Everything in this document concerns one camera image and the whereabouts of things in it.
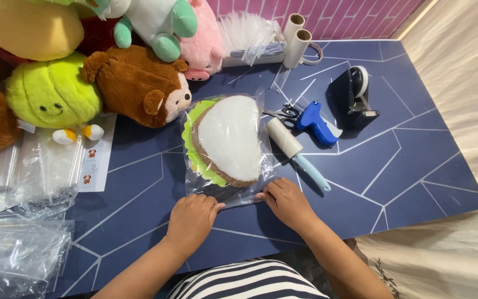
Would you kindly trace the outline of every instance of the black tape dispenser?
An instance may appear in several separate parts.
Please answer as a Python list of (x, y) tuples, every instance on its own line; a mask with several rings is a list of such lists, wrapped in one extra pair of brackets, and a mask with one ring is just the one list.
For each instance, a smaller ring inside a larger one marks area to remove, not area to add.
[(328, 102), (338, 111), (338, 123), (344, 129), (364, 129), (379, 116), (368, 105), (368, 72), (363, 66), (352, 66), (328, 87)]

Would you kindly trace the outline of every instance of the blue table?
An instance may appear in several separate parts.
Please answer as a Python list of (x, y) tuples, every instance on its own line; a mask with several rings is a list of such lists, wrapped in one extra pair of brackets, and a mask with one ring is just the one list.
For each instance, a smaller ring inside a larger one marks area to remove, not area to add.
[[(302, 105), (319, 100), (325, 117), (335, 122), (326, 104), (327, 87), (351, 65), (362, 65), (371, 75), (370, 105), (381, 116), (330, 150), (307, 133), (297, 136), (332, 191), (322, 193), (289, 163), (278, 166), (279, 174), (301, 186), (318, 216), (341, 238), (477, 210), (473, 174), (401, 43), (319, 44), (326, 57), (293, 70), (281, 94), (268, 90), (280, 66), (274, 64), (225, 69), (206, 82), (194, 82), (193, 98), (253, 95), (263, 86), (267, 108), (280, 109), (291, 99)], [(49, 298), (102, 288), (162, 239), (169, 212), (185, 196), (181, 144), (178, 122), (149, 129), (118, 117), (106, 190), (79, 194), (68, 211), (67, 218), (76, 221), (75, 242)], [(180, 272), (302, 245), (266, 204), (232, 208), (219, 214), (208, 239)]]

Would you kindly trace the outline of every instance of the pink brick wall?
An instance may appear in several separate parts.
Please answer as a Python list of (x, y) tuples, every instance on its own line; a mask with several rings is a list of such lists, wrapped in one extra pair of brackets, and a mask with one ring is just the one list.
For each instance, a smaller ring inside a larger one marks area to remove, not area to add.
[(424, 0), (208, 0), (217, 16), (235, 11), (285, 23), (300, 13), (314, 39), (390, 38)]

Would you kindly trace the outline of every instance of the striped shirt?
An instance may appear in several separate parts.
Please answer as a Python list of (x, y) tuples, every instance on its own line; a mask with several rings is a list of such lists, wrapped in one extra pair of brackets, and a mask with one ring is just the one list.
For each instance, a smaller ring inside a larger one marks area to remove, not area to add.
[(320, 299), (309, 281), (287, 264), (250, 260), (211, 268), (178, 283), (168, 299)]

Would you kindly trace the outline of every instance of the white fabric backdrop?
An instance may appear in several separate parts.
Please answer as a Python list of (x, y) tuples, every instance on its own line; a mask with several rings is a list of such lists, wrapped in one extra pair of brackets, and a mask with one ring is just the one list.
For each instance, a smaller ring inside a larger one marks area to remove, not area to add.
[[(402, 43), (478, 182), (478, 0), (439, 0)], [(399, 298), (478, 298), (478, 211), (357, 242)]]

